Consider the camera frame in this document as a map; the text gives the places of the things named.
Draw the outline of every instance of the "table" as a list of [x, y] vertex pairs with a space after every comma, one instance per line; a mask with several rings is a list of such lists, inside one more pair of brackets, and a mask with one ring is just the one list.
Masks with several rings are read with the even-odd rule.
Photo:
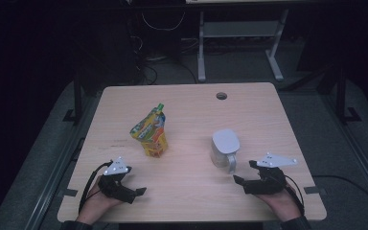
[[[219, 100], [217, 93], [225, 93]], [[169, 148], [160, 158], [145, 155], [130, 129], [159, 103], [164, 104]], [[115, 86], [103, 92], [58, 219], [75, 219], [90, 174], [109, 159], [122, 156], [132, 167], [123, 184], [147, 187], [133, 204], [124, 203], [103, 216], [107, 222], [265, 221], [276, 219], [253, 195], [246, 195], [225, 169], [210, 159], [212, 134], [232, 128], [241, 142], [235, 174], [258, 179], [249, 160], [268, 151], [296, 158], [297, 166], [283, 167], [303, 192], [306, 217], [321, 220], [326, 210], [314, 186], [282, 103], [271, 83], [224, 83], [152, 86]]]

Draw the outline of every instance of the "black cable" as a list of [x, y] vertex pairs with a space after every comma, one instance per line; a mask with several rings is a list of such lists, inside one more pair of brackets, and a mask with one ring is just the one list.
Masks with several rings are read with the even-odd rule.
[[[190, 45], [187, 45], [186, 47], [181, 47], [181, 55], [184, 55], [194, 49], [198, 49], [199, 48], [199, 42], [198, 42], [198, 38], [193, 38], [193, 39], [189, 39], [189, 40], [193, 40], [194, 42], [190, 43]], [[183, 45], [183, 43], [189, 43], [189, 40], [183, 40], [181, 41], [181, 46]]]
[[170, 62], [161, 62], [161, 63], [157, 63], [156, 62], [156, 63], [153, 63], [153, 65], [163, 65], [163, 64], [176, 64], [176, 65], [179, 65], [179, 66], [183, 67], [184, 69], [188, 70], [188, 72], [191, 74], [191, 76], [193, 77], [194, 82], [195, 83], [198, 83], [198, 80], [196, 79], [196, 75], [194, 75], [193, 71], [189, 67], [187, 67], [186, 65], [184, 65], [183, 63], [181, 63], [179, 61], [170, 61]]
[[285, 175], [285, 177], [287, 177], [288, 179], [290, 179], [292, 181], [292, 183], [294, 183], [295, 187], [297, 188], [298, 193], [300, 194], [301, 204], [304, 207], [304, 199], [303, 199], [303, 194], [301, 193], [300, 187], [298, 187], [297, 183], [295, 183], [295, 181], [293, 179], [291, 179], [291, 177], [289, 177], [288, 175]]
[[336, 178], [336, 179], [344, 180], [344, 181], [354, 185], [355, 187], [360, 189], [362, 192], [364, 192], [368, 196], [368, 192], [364, 188], [360, 187], [358, 184], [356, 184], [354, 181], [352, 181], [348, 178], [345, 178], [345, 177], [342, 177], [342, 176], [339, 176], [339, 175], [329, 175], [329, 174], [313, 175], [312, 177], [313, 178]]
[[97, 172], [102, 168], [102, 167], [109, 167], [110, 165], [112, 164], [112, 161], [110, 162], [107, 162], [107, 163], [103, 163], [101, 164], [95, 171], [92, 172], [91, 176], [89, 177], [88, 179], [88, 182], [86, 183], [85, 185], [85, 189], [83, 190], [83, 193], [82, 193], [82, 197], [81, 197], [81, 200], [80, 200], [80, 207], [79, 207], [79, 212], [81, 211], [82, 209], [82, 206], [84, 205], [85, 201], [88, 199], [86, 198], [87, 194], [88, 194], [88, 190], [89, 188], [91, 187], [91, 184], [92, 184], [92, 181], [95, 179], [95, 176], [97, 175]]
[[[198, 54], [199, 41], [198, 41], [198, 38], [195, 38], [195, 39], [196, 39], [196, 42], [193, 45], [185, 47], [184, 49], [181, 50], [181, 55], [182, 56], [189, 56], [189, 55]], [[206, 53], [205, 52], [205, 44], [207, 44], [209, 40], [210, 40], [210, 38], [207, 38], [207, 37], [204, 38], [204, 42], [203, 42], [204, 43], [204, 54]]]
[[294, 191], [292, 191], [292, 189], [290, 187], [288, 187], [287, 184], [285, 185], [284, 183], [277, 180], [273, 176], [268, 176], [268, 178], [270, 178], [273, 181], [277, 182], [279, 185], [281, 185], [283, 187], [283, 189], [285, 189], [291, 195], [291, 197], [295, 201], [295, 204], [297, 205], [298, 209], [300, 210], [301, 215], [305, 215], [304, 199], [303, 199], [303, 195], [301, 194], [300, 188], [298, 187], [297, 183], [295, 183], [295, 181], [293, 179], [291, 179], [291, 177], [289, 177], [287, 175], [285, 175], [285, 177], [287, 177], [288, 179], [290, 179], [294, 183], [295, 187], [297, 188], [297, 190], [300, 194], [301, 201], [300, 201], [300, 199], [298, 199], [297, 194]]
[[154, 80], [152, 80], [152, 81], [149, 81], [148, 77], [145, 75], [146, 84], [147, 85], [153, 85], [153, 84], [155, 84], [156, 81], [157, 81], [157, 78], [158, 78], [157, 71], [155, 69], [151, 68], [148, 65], [144, 65], [143, 67], [150, 69], [154, 73]]
[[156, 28], [156, 27], [151, 26], [151, 24], [148, 22], [148, 20], [146, 20], [145, 15], [142, 13], [143, 21], [146, 23], [146, 25], [148, 25], [148, 27], [150, 27], [150, 28], [152, 28], [156, 31], [168, 31], [168, 32], [177, 29], [181, 25], [181, 23], [183, 22], [184, 16], [185, 16], [185, 12], [183, 12], [180, 21], [174, 27], [171, 27], [171, 28]]
[[101, 190], [99, 190], [99, 191], [97, 191], [97, 192], [95, 192], [93, 195], [90, 195], [89, 197], [87, 197], [86, 199], [85, 199], [85, 201], [86, 200], [88, 200], [89, 198], [91, 198], [92, 196], [94, 196], [94, 195], [96, 195], [97, 193], [99, 193]]

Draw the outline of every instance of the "gray carpet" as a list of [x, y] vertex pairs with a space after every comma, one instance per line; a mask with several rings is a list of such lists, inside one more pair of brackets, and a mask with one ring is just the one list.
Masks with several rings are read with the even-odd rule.
[[[207, 56], [206, 83], [269, 81], [277, 88], [290, 85], [307, 74], [295, 71], [302, 46], [298, 42], [281, 44], [277, 59], [285, 76], [282, 82], [273, 78], [263, 49], [258, 49], [253, 52]], [[157, 84], [195, 83], [195, 55], [183, 56], [181, 63], [163, 59], [152, 62], [149, 66], [157, 72]], [[152, 70], [146, 69], [145, 72], [150, 80], [155, 78]], [[310, 171], [313, 175], [343, 176], [368, 191], [366, 176], [344, 132], [348, 128], [353, 133], [368, 157], [368, 103], [360, 89], [349, 83], [347, 105], [357, 110], [362, 122], [341, 127], [332, 112], [334, 94], [318, 95], [313, 90], [317, 81], [314, 80], [296, 91], [279, 94]], [[25, 229], [26, 226], [33, 226], [34, 229], [59, 229], [58, 207], [75, 163], [70, 163], [58, 185], [51, 185], [55, 192], [44, 196], [41, 193], [45, 191], [44, 186], [60, 158], [59, 154], [66, 151], [71, 156], [78, 147], [80, 139], [89, 128], [101, 96], [83, 97], [84, 118], [78, 126], [73, 126], [62, 122], [67, 110], [73, 108], [72, 92], [73, 87], [70, 84], [58, 98], [50, 118], [36, 139], [27, 161], [1, 206], [0, 229]], [[368, 229], [368, 196], [365, 193], [338, 178], [315, 177], [314, 181], [321, 190], [328, 216], [322, 221], [312, 222], [313, 229]], [[49, 200], [50, 204], [40, 207], [39, 218], [31, 220], [36, 212], [35, 206], [41, 199]], [[118, 229], [117, 224], [99, 223], [95, 227]], [[264, 229], [279, 229], [278, 222], [267, 222]]]

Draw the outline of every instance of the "hole in table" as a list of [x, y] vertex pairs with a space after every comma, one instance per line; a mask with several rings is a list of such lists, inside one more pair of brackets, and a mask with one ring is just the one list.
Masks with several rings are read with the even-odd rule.
[[228, 98], [228, 95], [226, 95], [225, 93], [223, 93], [223, 92], [219, 92], [219, 93], [217, 93], [217, 98], [219, 99], [219, 100], [225, 100], [225, 99], [227, 99]]

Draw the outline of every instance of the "power cord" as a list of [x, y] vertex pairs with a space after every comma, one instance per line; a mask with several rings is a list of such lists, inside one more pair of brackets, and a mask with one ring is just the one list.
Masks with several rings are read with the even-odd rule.
[[340, 179], [340, 180], [346, 181], [346, 182], [354, 185], [358, 189], [360, 189], [362, 192], [364, 192], [368, 196], [368, 192], [364, 188], [362, 188], [361, 186], [359, 186], [354, 181], [352, 181], [352, 180], [350, 180], [348, 178], [345, 178], [345, 177], [342, 177], [342, 176], [339, 176], [339, 175], [330, 175], [330, 174], [313, 175], [312, 177], [313, 178], [335, 178], [335, 179]]
[[304, 207], [304, 199], [303, 199], [303, 195], [301, 194], [301, 190], [300, 190], [300, 187], [298, 187], [297, 183], [295, 183], [295, 181], [293, 179], [291, 179], [291, 177], [289, 177], [288, 175], [285, 175], [286, 178], [288, 178], [289, 180], [292, 181], [292, 183], [294, 183], [295, 187], [297, 188], [297, 191], [300, 195], [300, 198], [301, 198], [301, 204], [303, 205]]
[[[179, 61], [154, 62], [154, 63], [152, 63], [152, 65], [165, 65], [165, 64], [175, 64], [175, 65], [179, 65], [179, 66], [183, 67], [184, 69], [186, 69], [191, 74], [191, 76], [193, 77], [194, 83], [195, 84], [198, 83], [196, 75], [193, 73], [193, 71], [189, 67], [187, 67], [186, 65], [184, 65], [183, 63], [181, 63]], [[157, 78], [157, 71], [155, 69], [153, 69], [153, 68], [151, 68], [147, 65], [145, 67], [151, 69], [155, 73], [155, 76]]]
[[156, 31], [173, 31], [181, 25], [181, 22], [184, 19], [184, 15], [185, 15], [185, 12], [183, 12], [183, 15], [181, 16], [181, 19], [178, 22], [178, 24], [176, 26], [172, 27], [172, 28], [156, 28], [156, 27], [151, 26], [151, 24], [146, 20], [145, 15], [143, 13], [142, 13], [142, 18], [143, 18], [143, 21], [146, 23], [146, 25], [148, 25], [150, 28], [152, 28]]
[[154, 73], [153, 80], [149, 80], [148, 76], [146, 76], [146, 75], [144, 74], [144, 75], [145, 75], [144, 80], [146, 80], [146, 84], [147, 84], [147, 85], [153, 85], [153, 84], [156, 84], [157, 77], [158, 77], [157, 71], [156, 71], [155, 69], [151, 68], [150, 66], [147, 66], [147, 65], [144, 65], [143, 67], [150, 69], [150, 70]]
[[93, 195], [91, 195], [91, 196], [89, 196], [89, 197], [86, 197], [86, 196], [87, 196], [87, 194], [88, 194], [88, 190], [89, 190], [89, 188], [91, 187], [92, 181], [94, 181], [95, 176], [97, 175], [98, 171], [99, 171], [102, 167], [105, 167], [105, 166], [109, 167], [110, 165], [112, 165], [112, 162], [113, 162], [113, 161], [109, 161], [109, 162], [107, 162], [107, 163], [103, 163], [103, 164], [101, 164], [101, 165], [100, 165], [100, 166], [99, 166], [95, 171], [93, 171], [93, 172], [92, 172], [91, 176], [90, 176], [90, 177], [89, 177], [89, 179], [88, 179], [88, 182], [87, 182], [87, 183], [86, 183], [86, 185], [85, 185], [85, 188], [84, 188], [84, 190], [83, 190], [83, 193], [82, 193], [82, 197], [81, 197], [81, 200], [80, 200], [79, 212], [81, 211], [81, 209], [82, 209], [83, 205], [85, 204], [85, 201], [86, 201], [88, 198], [90, 198], [91, 196], [93, 196]]

